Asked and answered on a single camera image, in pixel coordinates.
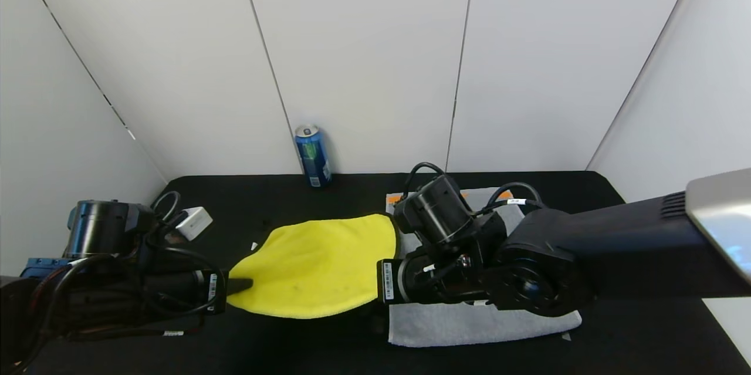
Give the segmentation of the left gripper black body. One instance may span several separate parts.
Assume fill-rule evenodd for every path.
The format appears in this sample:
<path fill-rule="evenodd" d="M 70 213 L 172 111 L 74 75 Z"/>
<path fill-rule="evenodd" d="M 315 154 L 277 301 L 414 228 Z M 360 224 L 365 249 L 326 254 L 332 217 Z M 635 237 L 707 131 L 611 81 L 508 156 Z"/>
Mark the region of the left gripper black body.
<path fill-rule="evenodd" d="M 161 315 L 214 315 L 226 306 L 225 273 L 212 270 L 146 276 L 147 303 Z"/>

